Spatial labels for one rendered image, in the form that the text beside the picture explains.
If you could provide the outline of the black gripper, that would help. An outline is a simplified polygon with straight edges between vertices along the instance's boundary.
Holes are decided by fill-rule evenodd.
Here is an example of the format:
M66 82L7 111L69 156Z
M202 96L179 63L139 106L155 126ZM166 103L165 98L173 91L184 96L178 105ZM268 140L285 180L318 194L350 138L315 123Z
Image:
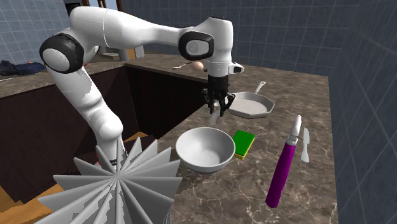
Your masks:
M208 75L208 86L202 90L202 94L210 109L210 114L214 112L214 103L219 97L220 117L230 108L235 99L235 95L228 92L228 75L222 77Z

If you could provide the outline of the small grey shaker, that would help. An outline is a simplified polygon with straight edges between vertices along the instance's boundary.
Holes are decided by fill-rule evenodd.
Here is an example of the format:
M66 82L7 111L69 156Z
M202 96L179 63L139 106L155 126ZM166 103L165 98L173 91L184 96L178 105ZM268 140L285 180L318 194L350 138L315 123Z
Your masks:
M209 126L212 128L217 128L220 119L220 109L221 109L219 101L215 100L213 106L214 106L214 111L211 113L211 116L209 118Z

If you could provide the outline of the grey frying pan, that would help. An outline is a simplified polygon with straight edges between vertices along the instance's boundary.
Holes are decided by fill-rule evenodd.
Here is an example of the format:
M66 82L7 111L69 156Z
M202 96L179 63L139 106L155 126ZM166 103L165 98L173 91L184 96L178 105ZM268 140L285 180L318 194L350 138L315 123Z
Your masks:
M258 93L265 84L265 81L261 81L254 92L234 93L235 99L229 108L229 112L247 119L263 118L269 115L275 103Z

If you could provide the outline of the green and yellow sponge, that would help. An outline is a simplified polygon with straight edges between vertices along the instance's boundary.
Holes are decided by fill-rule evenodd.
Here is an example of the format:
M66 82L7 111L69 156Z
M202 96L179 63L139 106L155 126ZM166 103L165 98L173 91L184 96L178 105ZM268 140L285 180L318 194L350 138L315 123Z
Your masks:
M255 135L238 130L233 136L233 141L235 143L235 153L234 157L244 160L247 152L249 151L252 143L254 142Z

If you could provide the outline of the white bowl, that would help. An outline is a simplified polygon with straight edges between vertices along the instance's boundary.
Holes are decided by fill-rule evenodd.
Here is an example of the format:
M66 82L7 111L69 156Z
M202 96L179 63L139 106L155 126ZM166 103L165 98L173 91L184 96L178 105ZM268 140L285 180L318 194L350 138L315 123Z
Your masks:
M235 143L222 130L197 127L181 134L175 149L182 163L189 169L212 173L224 168L233 158Z

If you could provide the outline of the purple tool with white tip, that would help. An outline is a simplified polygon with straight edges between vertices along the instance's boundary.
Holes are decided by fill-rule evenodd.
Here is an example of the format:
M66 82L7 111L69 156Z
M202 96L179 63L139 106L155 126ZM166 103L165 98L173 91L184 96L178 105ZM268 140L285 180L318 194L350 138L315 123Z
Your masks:
M293 122L290 135L287 137L282 153L277 161L274 175L268 189L265 202L270 208L276 208L281 198L298 142L301 124L302 117L297 115L295 121Z

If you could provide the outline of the small white knife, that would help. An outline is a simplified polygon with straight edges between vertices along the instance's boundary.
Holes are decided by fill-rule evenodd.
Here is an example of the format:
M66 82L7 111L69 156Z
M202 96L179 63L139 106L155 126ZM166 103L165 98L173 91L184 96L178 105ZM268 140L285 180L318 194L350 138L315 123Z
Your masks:
M310 143L310 133L309 130L305 127L303 130L303 150L302 150L302 154L301 154L301 161L305 162L305 163L309 163L310 159L309 159L309 154L308 154L308 150L307 150L307 145Z

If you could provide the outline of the grey and tan appliance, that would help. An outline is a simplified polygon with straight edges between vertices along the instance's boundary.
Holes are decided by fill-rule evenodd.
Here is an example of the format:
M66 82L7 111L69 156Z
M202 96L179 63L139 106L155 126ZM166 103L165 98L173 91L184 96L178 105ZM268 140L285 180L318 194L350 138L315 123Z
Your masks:
M144 57L144 47L138 46L131 49L116 49L100 46L98 53L113 60L128 61Z

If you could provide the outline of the grey spiky fan-shaped object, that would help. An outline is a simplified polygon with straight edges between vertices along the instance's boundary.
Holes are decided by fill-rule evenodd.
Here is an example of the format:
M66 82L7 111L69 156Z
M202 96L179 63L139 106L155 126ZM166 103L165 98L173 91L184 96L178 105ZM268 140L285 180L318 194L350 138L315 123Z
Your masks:
M138 139L125 153L118 143L115 165L97 148L100 167L75 158L80 173L53 177L63 191L38 199L52 213L35 224L171 224L180 161L157 148Z

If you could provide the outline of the dark blue cloth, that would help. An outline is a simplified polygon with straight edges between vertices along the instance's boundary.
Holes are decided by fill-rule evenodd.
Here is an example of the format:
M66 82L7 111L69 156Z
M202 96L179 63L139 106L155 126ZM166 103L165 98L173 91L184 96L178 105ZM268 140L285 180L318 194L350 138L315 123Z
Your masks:
M12 64L10 61L0 61L0 76L25 76L44 71L46 67L39 62Z

